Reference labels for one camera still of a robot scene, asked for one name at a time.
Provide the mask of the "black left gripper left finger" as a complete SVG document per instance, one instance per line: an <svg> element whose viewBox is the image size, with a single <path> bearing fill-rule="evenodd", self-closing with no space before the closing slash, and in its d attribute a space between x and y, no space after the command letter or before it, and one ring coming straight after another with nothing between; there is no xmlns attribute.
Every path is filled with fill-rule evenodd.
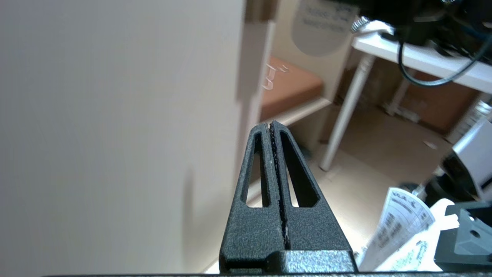
<svg viewBox="0 0 492 277"><path fill-rule="evenodd" d="M247 196L254 156L260 156L262 207L249 207ZM267 258L284 249L276 162L267 124L248 136L227 225L219 251L221 274L261 274Z"/></svg>

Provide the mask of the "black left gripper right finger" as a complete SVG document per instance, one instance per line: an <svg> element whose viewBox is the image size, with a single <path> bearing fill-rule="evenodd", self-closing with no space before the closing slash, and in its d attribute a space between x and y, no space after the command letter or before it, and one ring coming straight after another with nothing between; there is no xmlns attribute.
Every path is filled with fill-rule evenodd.
<svg viewBox="0 0 492 277"><path fill-rule="evenodd" d="M290 130L270 125L281 220L288 250L351 251L332 209Z"/></svg>

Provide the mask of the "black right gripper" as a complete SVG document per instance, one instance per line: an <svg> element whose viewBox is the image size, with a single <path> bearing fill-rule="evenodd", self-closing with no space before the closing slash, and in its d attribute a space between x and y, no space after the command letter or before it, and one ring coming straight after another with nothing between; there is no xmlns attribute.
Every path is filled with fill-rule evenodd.
<svg viewBox="0 0 492 277"><path fill-rule="evenodd" d="M380 37L411 45L437 43L449 2L446 0L361 0L360 15L380 21L391 30Z"/></svg>

